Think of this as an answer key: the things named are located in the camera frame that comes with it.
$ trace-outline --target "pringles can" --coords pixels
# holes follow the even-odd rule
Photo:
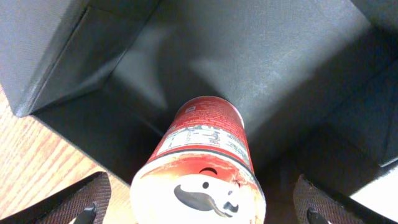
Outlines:
[[[135,223],[264,223],[238,110],[215,96],[186,102],[131,184]]]

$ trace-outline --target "eye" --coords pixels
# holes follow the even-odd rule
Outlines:
[[[207,189],[207,188],[209,187],[209,183],[208,183],[208,182],[204,182],[203,185],[202,185],[202,187],[203,187],[204,189]]]

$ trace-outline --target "open box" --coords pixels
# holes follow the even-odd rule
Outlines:
[[[380,166],[398,157],[393,1],[51,2],[3,5],[10,106],[128,184],[201,95],[241,112],[260,174],[321,124]]]

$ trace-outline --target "red can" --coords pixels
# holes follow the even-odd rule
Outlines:
[[[266,201],[238,110],[185,103],[131,185],[136,223],[264,223]]]

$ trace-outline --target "wood grain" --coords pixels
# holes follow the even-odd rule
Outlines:
[[[15,117],[0,86],[0,219],[100,170],[34,118]],[[132,223],[129,188],[108,175],[112,197],[104,223]]]

